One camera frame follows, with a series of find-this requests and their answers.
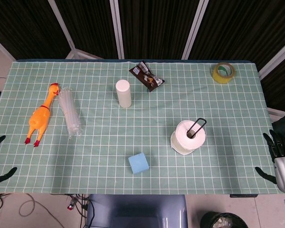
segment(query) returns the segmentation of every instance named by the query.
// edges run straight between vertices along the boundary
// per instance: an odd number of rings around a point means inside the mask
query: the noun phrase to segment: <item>yellow rubber chicken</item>
[[[49,93],[46,101],[40,106],[36,111],[33,112],[33,115],[29,119],[29,131],[27,139],[25,140],[25,144],[30,142],[30,137],[33,134],[34,130],[38,129],[38,138],[34,143],[34,147],[37,147],[40,143],[42,135],[47,128],[48,119],[50,115],[49,107],[51,105],[52,100],[59,93],[59,84],[53,83],[49,87]]]

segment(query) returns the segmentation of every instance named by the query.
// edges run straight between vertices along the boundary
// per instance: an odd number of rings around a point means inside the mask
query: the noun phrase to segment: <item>toilet paper roll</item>
[[[187,131],[194,124],[191,120],[184,120],[177,125],[176,130],[171,135],[171,147],[178,153],[187,155],[192,153],[195,149],[199,148],[206,140],[206,133],[201,128],[194,136],[190,138],[187,136]],[[190,134],[193,135],[200,125],[196,123],[190,130]]]

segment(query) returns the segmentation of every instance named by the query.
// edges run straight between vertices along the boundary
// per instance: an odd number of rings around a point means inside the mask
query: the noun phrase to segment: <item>white cylinder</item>
[[[187,136],[187,131],[194,124],[191,120],[184,120],[177,125],[176,130],[171,135],[171,147],[178,153],[187,155],[192,153],[195,149],[199,148],[206,140],[206,133],[201,128],[194,136],[190,138]],[[190,130],[190,134],[193,135],[200,125],[196,123]]]
[[[128,108],[131,106],[131,90],[130,83],[127,80],[119,80],[116,83],[116,90],[119,105],[123,108]]]

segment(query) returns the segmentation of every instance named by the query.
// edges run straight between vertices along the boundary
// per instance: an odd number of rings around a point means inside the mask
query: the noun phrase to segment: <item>white metal frame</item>
[[[0,43],[0,51],[3,52],[7,57],[9,57],[12,61],[16,61],[16,59],[10,54],[10,52],[5,49],[5,47]]]
[[[73,59],[73,58],[74,58],[74,51],[71,50],[71,51],[68,53],[66,59]]]
[[[86,58],[86,59],[103,59],[103,58],[100,58],[98,56],[95,56],[95,55],[92,55],[88,52],[85,52],[85,51],[82,51],[82,50],[79,50],[76,48],[76,53],[82,57],[82,58]]]
[[[267,109],[268,109],[269,117],[272,123],[275,121],[278,121],[279,119],[285,116],[284,111],[273,109],[273,108],[267,108]]]
[[[182,60],[188,59],[188,57],[190,55],[193,43],[195,41],[198,30],[200,28],[201,21],[204,17],[208,2],[209,2],[209,0],[199,0],[199,4],[198,4],[198,7],[196,9],[195,16],[193,19],[193,23],[192,23],[190,33],[189,33],[189,36],[187,39],[187,43],[186,43],[184,52],[183,52],[182,57],[181,57]]]
[[[67,30],[66,24],[65,24],[65,22],[64,22],[63,19],[62,19],[62,16],[61,16],[60,11],[59,11],[59,9],[58,9],[58,7],[57,7],[57,5],[56,5],[55,0],[48,0],[48,2],[49,2],[49,4],[50,4],[50,6],[51,6],[51,8],[52,8],[52,10],[53,10],[53,12],[54,12],[54,14],[55,14],[57,20],[58,20],[58,22],[59,22],[59,25],[60,25],[60,27],[61,27],[63,33],[64,33],[65,36],[66,36],[66,39],[67,39],[67,41],[68,41],[68,44],[69,44],[71,50],[72,50],[73,53],[74,53],[74,57],[75,57],[75,58],[78,58],[78,54],[77,54],[76,49],[75,49],[75,44],[74,44],[74,42],[73,42],[73,40],[72,40],[72,38],[71,38],[70,33],[69,33],[68,30]]]
[[[285,46],[258,72],[260,80],[264,79],[273,69],[285,60]]]
[[[119,59],[124,59],[124,44],[122,27],[120,23],[118,0],[110,0],[111,14],[114,26],[117,54]]]

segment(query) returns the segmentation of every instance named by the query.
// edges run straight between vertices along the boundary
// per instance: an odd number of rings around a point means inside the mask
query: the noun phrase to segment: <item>black curtain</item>
[[[118,58],[109,0],[56,0],[77,49]]]
[[[254,62],[285,45],[285,0],[210,0],[189,59]]]
[[[199,0],[119,0],[124,57],[181,59]]]
[[[261,84],[267,107],[285,111],[285,60]]]
[[[15,59],[66,58],[71,50],[47,0],[0,0],[0,43]]]

